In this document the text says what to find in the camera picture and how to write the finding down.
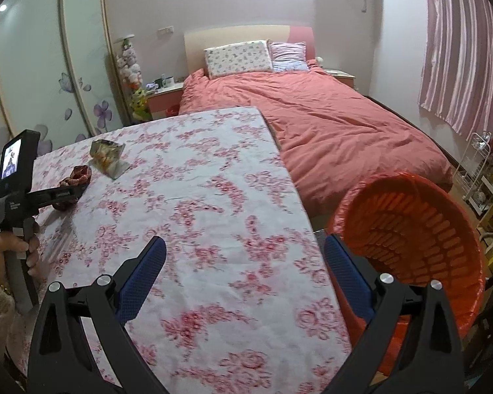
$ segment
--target curtain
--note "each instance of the curtain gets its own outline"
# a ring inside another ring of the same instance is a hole
[[[493,132],[493,6],[488,0],[427,0],[421,108],[467,138]]]

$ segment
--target plastic basket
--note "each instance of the plastic basket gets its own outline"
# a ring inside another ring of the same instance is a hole
[[[350,189],[329,221],[356,254],[406,284],[442,282],[463,338],[484,292],[482,252],[463,209],[432,182],[407,173],[372,176]],[[365,329],[333,279],[351,342]],[[409,321],[401,317],[380,371],[390,373]]]

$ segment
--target wall socket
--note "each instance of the wall socket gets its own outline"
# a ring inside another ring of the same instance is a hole
[[[161,28],[157,30],[158,35],[163,35],[163,34],[173,34],[174,33],[174,27],[166,27],[166,28]]]

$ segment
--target floral pillow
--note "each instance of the floral pillow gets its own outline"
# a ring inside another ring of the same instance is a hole
[[[246,41],[204,50],[210,80],[245,72],[272,72],[272,61],[265,40]]]

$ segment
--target pink floral tablecloth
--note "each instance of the pink floral tablecloth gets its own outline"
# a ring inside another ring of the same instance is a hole
[[[159,235],[166,264],[126,330],[172,394],[321,392],[350,342],[258,110],[183,115],[101,138],[126,143],[131,168],[116,181],[93,169],[72,211],[37,217],[40,299],[54,280],[82,286],[113,274]],[[37,159],[33,190],[87,163],[91,141]],[[8,343],[23,371],[35,314],[17,319]],[[84,326],[103,376],[115,380],[88,319]]]

